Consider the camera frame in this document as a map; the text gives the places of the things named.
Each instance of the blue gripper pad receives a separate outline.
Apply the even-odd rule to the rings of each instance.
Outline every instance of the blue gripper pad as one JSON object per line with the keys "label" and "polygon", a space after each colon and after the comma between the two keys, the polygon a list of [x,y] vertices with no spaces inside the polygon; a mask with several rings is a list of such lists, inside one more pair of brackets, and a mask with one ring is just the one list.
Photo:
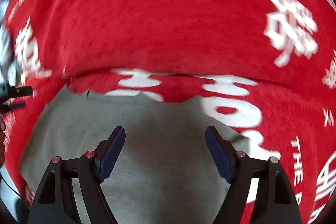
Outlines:
{"label": "blue gripper pad", "polygon": [[106,154],[100,161],[100,173],[97,176],[98,183],[102,183],[105,179],[110,177],[113,167],[116,164],[119,154],[124,146],[125,139],[125,129],[121,127]]}
{"label": "blue gripper pad", "polygon": [[205,142],[215,162],[219,175],[226,179],[228,183],[231,183],[233,179],[231,162],[210,128],[207,128],[205,131]]}

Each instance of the human hand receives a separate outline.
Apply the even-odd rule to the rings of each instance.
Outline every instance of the human hand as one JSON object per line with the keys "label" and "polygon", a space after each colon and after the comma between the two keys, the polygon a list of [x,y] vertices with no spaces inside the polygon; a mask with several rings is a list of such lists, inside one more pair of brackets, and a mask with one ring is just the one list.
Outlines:
{"label": "human hand", "polygon": [[3,163],[5,162],[5,133],[4,131],[6,130],[6,124],[2,120],[2,117],[0,117],[0,167],[2,167]]}

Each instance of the red fabric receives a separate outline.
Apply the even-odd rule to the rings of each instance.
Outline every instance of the red fabric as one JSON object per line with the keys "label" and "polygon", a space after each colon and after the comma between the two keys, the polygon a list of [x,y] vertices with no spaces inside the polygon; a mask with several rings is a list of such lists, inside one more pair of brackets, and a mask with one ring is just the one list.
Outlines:
{"label": "red fabric", "polygon": [[[300,211],[306,223],[318,208],[314,201],[318,174],[336,150],[333,127],[324,126],[323,115],[323,109],[335,110],[335,90],[322,83],[334,57],[336,13],[326,0],[298,1],[310,10],[317,24],[312,36],[318,51],[310,59],[293,52],[289,63],[278,67],[274,60],[281,51],[264,35],[266,14],[277,10],[270,0],[11,0],[6,26],[16,38],[30,17],[33,34],[29,41],[38,46],[39,69],[51,70],[53,77],[39,79],[41,92],[27,99],[25,109],[13,113],[16,121],[11,136],[17,138],[10,137],[5,164],[14,182],[22,191],[17,170],[21,153],[45,103],[66,82],[63,78],[72,78],[70,87],[75,92],[134,89],[157,93],[165,102],[181,102],[196,95],[231,98],[261,111],[260,124],[234,129],[260,132],[264,138],[261,147],[281,153],[292,185],[293,153],[297,151],[291,141],[298,136],[304,178],[294,192],[302,192]],[[210,79],[152,75],[162,83],[130,88],[119,83],[130,76],[109,72],[117,67],[237,75],[258,85],[235,84],[250,92],[237,97],[206,91],[202,85],[212,84]],[[230,113],[232,109],[219,107],[216,111]],[[247,206],[244,221],[251,206]]]}

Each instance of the round screw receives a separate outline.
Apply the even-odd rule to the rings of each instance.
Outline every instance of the round screw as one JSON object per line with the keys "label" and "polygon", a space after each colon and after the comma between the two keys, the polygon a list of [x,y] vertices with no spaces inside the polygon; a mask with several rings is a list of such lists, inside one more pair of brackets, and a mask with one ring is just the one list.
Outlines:
{"label": "round screw", "polygon": [[239,158],[244,158],[246,156],[245,152],[244,151],[240,151],[240,150],[236,152],[236,155]]}
{"label": "round screw", "polygon": [[51,162],[54,163],[54,164],[56,164],[56,163],[58,163],[60,160],[61,160],[61,158],[58,157],[58,156],[56,156],[56,157],[53,157],[53,158],[51,159]]}
{"label": "round screw", "polygon": [[87,152],[85,153],[85,156],[86,156],[87,158],[92,158],[94,155],[95,155],[95,152],[94,152],[94,151],[87,151]]}
{"label": "round screw", "polygon": [[274,164],[277,164],[279,162],[279,160],[276,157],[270,157],[269,160]]}

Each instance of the white floor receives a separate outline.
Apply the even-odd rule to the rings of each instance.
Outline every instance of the white floor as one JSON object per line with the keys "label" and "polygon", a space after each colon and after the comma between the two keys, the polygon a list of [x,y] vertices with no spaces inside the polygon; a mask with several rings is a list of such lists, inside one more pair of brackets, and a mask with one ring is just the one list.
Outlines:
{"label": "white floor", "polygon": [[[2,167],[0,169],[0,172],[1,172],[1,176],[6,180],[6,182],[15,191],[18,192],[18,190],[15,187],[13,181],[9,177],[7,170],[4,167]],[[8,188],[8,186],[3,181],[0,182],[0,197],[1,197],[2,201],[3,201],[3,203],[8,208],[8,210],[11,212],[11,214],[17,220],[16,212],[15,212],[15,202],[19,199],[19,197],[10,188]]]}

